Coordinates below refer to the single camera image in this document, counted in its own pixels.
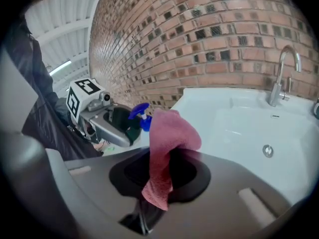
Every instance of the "sink drain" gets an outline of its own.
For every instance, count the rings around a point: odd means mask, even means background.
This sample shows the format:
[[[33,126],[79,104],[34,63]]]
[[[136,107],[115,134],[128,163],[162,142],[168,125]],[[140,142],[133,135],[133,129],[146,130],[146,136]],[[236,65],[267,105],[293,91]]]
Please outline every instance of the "sink drain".
[[[270,145],[265,145],[263,147],[263,153],[266,157],[272,157],[274,155],[274,149]]]

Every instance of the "faucet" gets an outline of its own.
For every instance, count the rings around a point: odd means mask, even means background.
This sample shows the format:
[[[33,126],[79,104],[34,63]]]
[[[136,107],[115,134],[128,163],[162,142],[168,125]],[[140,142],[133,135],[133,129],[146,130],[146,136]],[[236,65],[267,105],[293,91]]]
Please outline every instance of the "faucet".
[[[288,101],[290,99],[290,97],[286,94],[285,91],[281,91],[281,79],[283,77],[283,70],[284,70],[284,60],[285,60],[285,56],[288,52],[291,52],[292,55],[294,56],[295,59],[295,70],[297,72],[301,72],[302,68],[301,68],[301,60],[300,60],[300,55],[298,54],[298,52],[290,45],[286,45],[283,50],[280,53],[280,59],[279,59],[279,70],[278,70],[278,74],[277,74],[277,79],[276,82],[274,83],[273,89],[271,91],[271,94],[269,96],[268,99],[268,103],[275,107],[278,103],[278,99],[282,99],[285,101]],[[288,78],[288,93],[291,90],[291,78]]]

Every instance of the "pink cloth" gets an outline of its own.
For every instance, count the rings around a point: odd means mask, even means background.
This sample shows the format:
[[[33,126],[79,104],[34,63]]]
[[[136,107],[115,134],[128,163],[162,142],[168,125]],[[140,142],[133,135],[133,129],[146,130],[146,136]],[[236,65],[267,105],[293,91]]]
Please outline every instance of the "pink cloth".
[[[169,174],[169,152],[174,148],[198,150],[197,131],[178,111],[156,109],[150,128],[150,179],[142,195],[156,207],[168,210],[168,194],[173,190]]]

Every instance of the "brick wall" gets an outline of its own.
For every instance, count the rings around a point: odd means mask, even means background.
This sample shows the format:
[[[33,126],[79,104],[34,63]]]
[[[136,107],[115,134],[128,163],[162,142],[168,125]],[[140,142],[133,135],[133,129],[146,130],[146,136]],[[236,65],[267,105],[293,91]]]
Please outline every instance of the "brick wall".
[[[100,0],[90,41],[91,77],[120,103],[171,108],[189,87],[270,90],[280,50],[292,94],[319,93],[318,45],[291,0]]]

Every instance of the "blue spray bottle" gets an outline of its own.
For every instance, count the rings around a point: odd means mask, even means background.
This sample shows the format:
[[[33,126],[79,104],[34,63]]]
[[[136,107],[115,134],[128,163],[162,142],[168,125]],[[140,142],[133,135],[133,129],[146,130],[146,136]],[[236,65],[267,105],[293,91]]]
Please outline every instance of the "blue spray bottle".
[[[145,110],[150,106],[149,103],[142,103],[137,106],[135,106],[129,116],[129,120],[132,120],[140,114],[142,116],[142,119],[140,121],[140,127],[145,131],[149,132],[150,131],[150,126],[152,122],[152,116],[146,115]]]

